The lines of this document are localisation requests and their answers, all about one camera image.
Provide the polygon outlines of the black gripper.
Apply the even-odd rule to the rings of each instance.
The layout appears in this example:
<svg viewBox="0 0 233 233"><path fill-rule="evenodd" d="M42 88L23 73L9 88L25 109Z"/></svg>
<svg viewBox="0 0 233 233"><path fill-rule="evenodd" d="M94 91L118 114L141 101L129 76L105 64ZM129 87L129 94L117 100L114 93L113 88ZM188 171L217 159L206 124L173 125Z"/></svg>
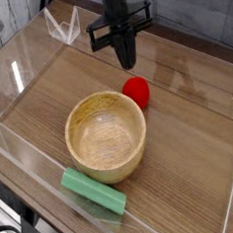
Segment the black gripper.
<svg viewBox="0 0 233 233"><path fill-rule="evenodd" d="M129 14L126 17L118 20L110 20L108 16L102 15L96 21L89 25L86 32L90 36L90 45L93 51L100 50L108 45L112 44L113 37L113 47L116 50L116 57L118 58L121 66L124 69L132 69L136 63L136 46L135 46L135 33L145 30L152 25L150 18L150 8L151 3L148 0L143 2L133 3L128 6ZM133 21L133 16L136 13L143 11L145 13L145 18L137 21ZM95 38L95 30L110 27L112 31L108 34ZM127 30L124 33L124 40L121 36L114 36L114 33L122 33L128 27L133 27L131 30Z"/></svg>

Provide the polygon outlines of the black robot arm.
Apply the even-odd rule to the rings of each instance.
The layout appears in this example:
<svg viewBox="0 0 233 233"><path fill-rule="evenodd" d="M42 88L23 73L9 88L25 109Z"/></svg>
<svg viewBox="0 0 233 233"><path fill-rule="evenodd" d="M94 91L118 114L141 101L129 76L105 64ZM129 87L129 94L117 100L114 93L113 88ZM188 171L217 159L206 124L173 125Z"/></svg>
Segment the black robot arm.
<svg viewBox="0 0 233 233"><path fill-rule="evenodd" d="M152 25L150 5L149 0L130 4L126 0L103 0L104 14L86 29L93 51L110 45L121 67L132 69L136 63L137 33Z"/></svg>

